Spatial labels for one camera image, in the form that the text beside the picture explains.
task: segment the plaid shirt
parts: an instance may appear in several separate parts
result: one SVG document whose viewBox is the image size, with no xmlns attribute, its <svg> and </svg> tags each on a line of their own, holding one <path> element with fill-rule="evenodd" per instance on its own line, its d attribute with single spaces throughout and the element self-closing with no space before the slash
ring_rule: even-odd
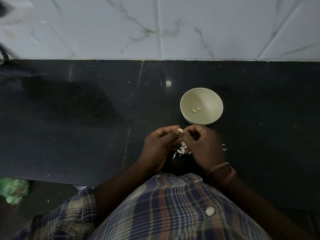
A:
<svg viewBox="0 0 320 240">
<path fill-rule="evenodd" d="M 206 214 L 208 207 L 214 214 Z M 51 213 L 36 216 L 17 240 L 271 239 L 238 206 L 202 178 L 159 173 L 94 228 L 93 191 L 86 188 Z"/>
</svg>

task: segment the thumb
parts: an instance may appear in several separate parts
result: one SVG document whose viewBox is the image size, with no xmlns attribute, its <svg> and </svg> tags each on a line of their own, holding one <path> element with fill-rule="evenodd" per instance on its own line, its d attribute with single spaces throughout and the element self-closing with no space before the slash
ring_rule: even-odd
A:
<svg viewBox="0 0 320 240">
<path fill-rule="evenodd" d="M 186 144 L 186 146 L 191 150 L 193 148 L 193 145 L 196 143 L 194 138 L 190 135 L 189 131 L 187 131 L 187 130 L 183 131 L 182 140 Z"/>
<path fill-rule="evenodd" d="M 160 140 L 164 145 L 168 145 L 169 143 L 173 142 L 178 138 L 178 136 L 181 134 L 180 131 L 174 130 L 166 134 L 165 136 L 161 137 Z"/>
</svg>

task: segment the bowl rim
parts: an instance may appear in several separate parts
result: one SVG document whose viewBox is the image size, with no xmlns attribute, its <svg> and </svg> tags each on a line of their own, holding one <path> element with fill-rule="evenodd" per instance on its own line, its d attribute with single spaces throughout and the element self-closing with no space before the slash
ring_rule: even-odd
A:
<svg viewBox="0 0 320 240">
<path fill-rule="evenodd" d="M 199 89 L 199 88 L 192 88 L 192 89 L 186 91 L 186 92 L 182 95 L 182 97 L 181 97 L 181 100 L 180 100 L 180 111 L 181 111 L 182 115 L 183 115 L 185 118 L 187 118 L 187 116 L 186 116 L 186 115 L 183 113 L 183 111 L 182 111 L 181 101 L 182 101 L 183 97 L 186 95 L 187 92 L 190 92 L 191 90 Z M 222 113 L 223 113 L 223 102 L 222 102 L 221 97 L 220 97 L 215 91 L 212 91 L 212 90 L 209 89 L 209 88 L 201 88 L 201 89 L 206 89 L 206 90 L 209 90 L 209 91 L 215 93 L 215 94 L 218 96 L 218 98 L 220 99 L 221 104 L 222 104 L 222 112 L 221 112 L 221 115 L 220 115 L 219 118 L 218 118 L 218 119 L 220 119 L 220 117 L 222 116 Z M 214 120 L 214 121 L 212 121 L 212 122 L 210 122 L 210 123 L 208 123 L 208 124 L 206 124 L 206 125 L 212 124 L 213 122 L 216 122 L 218 119 L 216 119 L 216 120 Z M 196 122 L 194 122 L 194 121 L 192 121 L 192 120 L 190 120 L 190 119 L 188 119 L 188 120 L 189 120 L 190 122 L 192 122 L 192 124 L 197 124 Z"/>
</svg>

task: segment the green plastic bag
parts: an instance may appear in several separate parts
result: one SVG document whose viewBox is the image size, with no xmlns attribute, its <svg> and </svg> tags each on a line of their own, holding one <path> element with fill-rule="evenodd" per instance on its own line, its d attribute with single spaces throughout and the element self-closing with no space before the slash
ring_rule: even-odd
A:
<svg viewBox="0 0 320 240">
<path fill-rule="evenodd" d="M 0 196 L 4 196 L 9 204 L 19 204 L 28 193 L 28 180 L 0 177 Z"/>
</svg>

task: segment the sleeve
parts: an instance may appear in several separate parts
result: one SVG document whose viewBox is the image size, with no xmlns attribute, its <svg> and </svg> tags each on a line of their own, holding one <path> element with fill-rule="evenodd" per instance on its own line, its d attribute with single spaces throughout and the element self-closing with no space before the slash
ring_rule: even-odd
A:
<svg viewBox="0 0 320 240">
<path fill-rule="evenodd" d="M 52 212 L 35 216 L 12 240 L 85 240 L 95 230 L 96 202 L 87 187 Z"/>
</svg>

